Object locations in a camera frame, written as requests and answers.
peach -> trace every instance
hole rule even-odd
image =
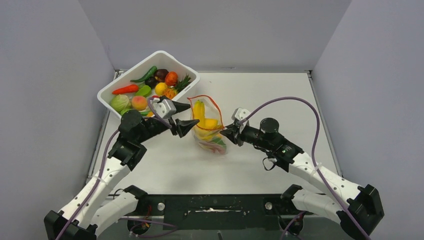
[[[132,107],[137,111],[145,110],[148,106],[147,99],[144,96],[135,96],[131,100]]]

white wall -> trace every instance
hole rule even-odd
[[[312,72],[344,176],[379,189],[376,240],[424,238],[423,12],[352,1]]]
[[[293,72],[315,66],[350,1],[79,2],[116,69],[165,50],[196,70]]]
[[[84,184],[113,68],[77,0],[0,1],[0,233],[43,223]]]

cabbage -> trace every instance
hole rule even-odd
[[[131,110],[131,108],[124,108],[122,111],[120,111],[120,115],[124,115],[124,113],[128,112],[129,110]]]
[[[110,106],[119,113],[120,111],[131,107],[131,101],[127,95],[119,94],[112,98]]]

pineapple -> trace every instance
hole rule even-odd
[[[181,92],[190,84],[191,79],[192,79],[191,77],[189,77],[188,75],[185,75],[182,81],[178,81],[176,83],[175,87],[168,87],[163,92],[163,95],[169,99],[173,99],[179,92]]]

orange carrot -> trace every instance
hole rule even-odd
[[[174,71],[170,71],[165,77],[165,84],[168,86],[175,86],[178,82],[178,75]]]
[[[139,90],[139,86],[135,84],[131,84],[129,86],[124,86],[122,88],[116,89],[112,92],[112,94],[129,94],[135,93]]]

